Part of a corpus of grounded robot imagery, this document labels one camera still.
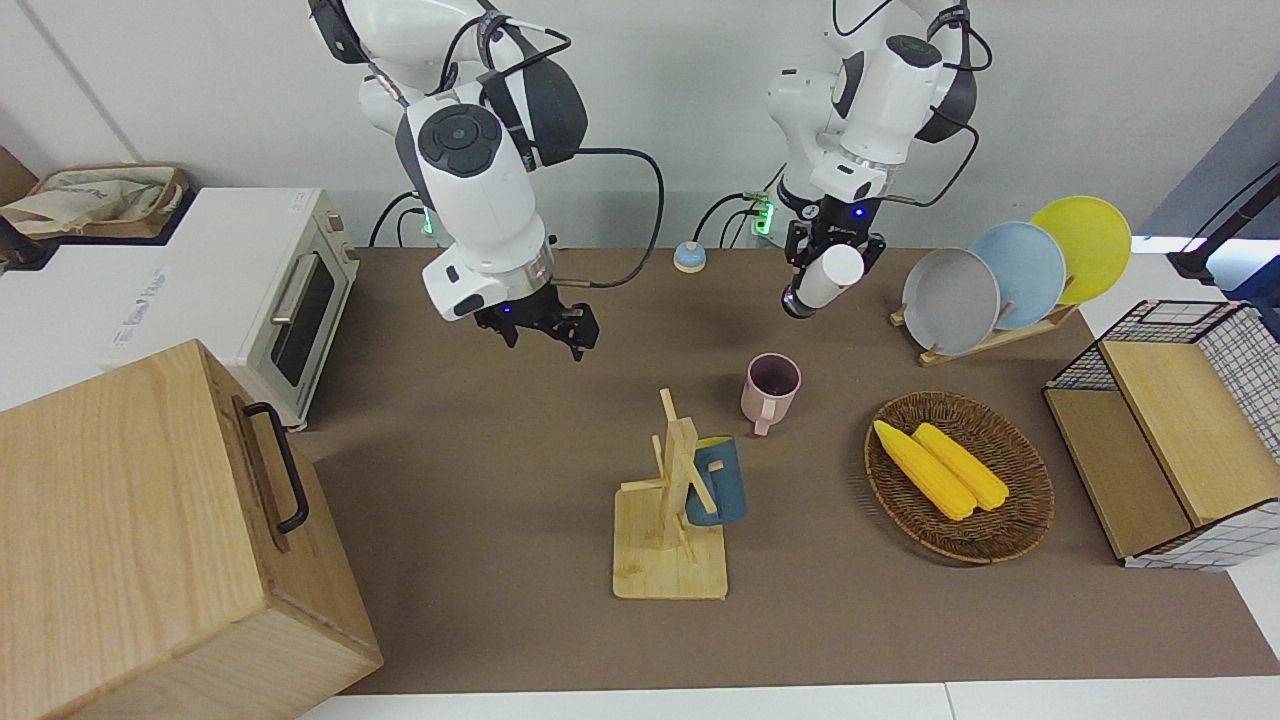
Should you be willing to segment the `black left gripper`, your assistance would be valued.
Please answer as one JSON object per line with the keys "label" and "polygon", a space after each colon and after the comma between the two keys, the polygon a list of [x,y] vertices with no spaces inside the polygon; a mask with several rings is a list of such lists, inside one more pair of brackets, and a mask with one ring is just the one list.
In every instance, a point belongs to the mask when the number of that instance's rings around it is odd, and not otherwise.
{"label": "black left gripper", "polygon": [[794,272],[788,284],[797,291],[810,264],[810,252],[824,252],[835,245],[861,247],[863,272],[869,274],[887,249],[883,234],[870,231],[883,199],[861,199],[844,202],[822,199],[805,206],[796,220],[788,223],[783,255]]}

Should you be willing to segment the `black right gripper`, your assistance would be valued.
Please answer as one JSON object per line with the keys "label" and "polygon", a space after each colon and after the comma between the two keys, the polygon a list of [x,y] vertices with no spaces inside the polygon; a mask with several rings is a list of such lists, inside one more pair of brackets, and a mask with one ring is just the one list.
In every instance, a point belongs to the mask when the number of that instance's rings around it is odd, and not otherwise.
{"label": "black right gripper", "polygon": [[559,291],[553,284],[524,299],[516,299],[484,307],[475,313],[479,327],[497,332],[508,348],[518,343],[518,328],[541,332],[570,348],[576,363],[586,351],[595,348],[599,324],[589,304],[563,307]]}

